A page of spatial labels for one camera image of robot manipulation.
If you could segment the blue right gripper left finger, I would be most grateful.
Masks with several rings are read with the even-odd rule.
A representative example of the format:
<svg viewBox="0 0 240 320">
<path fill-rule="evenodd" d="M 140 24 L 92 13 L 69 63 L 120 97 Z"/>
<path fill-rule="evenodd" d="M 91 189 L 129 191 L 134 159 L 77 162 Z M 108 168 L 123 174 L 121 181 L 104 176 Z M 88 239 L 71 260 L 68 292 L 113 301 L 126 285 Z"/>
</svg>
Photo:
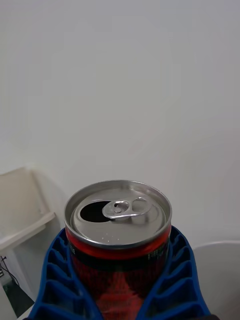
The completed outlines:
<svg viewBox="0 0 240 320">
<path fill-rule="evenodd" d="M 44 258 L 39 292 L 28 319 L 103 319 L 96 303 L 73 270 L 64 228 L 52 241 Z"/>
</svg>

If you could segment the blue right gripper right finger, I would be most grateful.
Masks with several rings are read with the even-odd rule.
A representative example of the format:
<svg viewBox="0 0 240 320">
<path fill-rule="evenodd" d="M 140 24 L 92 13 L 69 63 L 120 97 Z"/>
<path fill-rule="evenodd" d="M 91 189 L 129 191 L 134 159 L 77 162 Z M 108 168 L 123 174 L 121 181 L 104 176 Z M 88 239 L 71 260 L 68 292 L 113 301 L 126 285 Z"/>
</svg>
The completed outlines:
<svg viewBox="0 0 240 320">
<path fill-rule="evenodd" d="M 199 285 L 193 250 L 185 236 L 171 228 L 168 258 L 139 311 L 140 320 L 217 320 Z"/>
</svg>

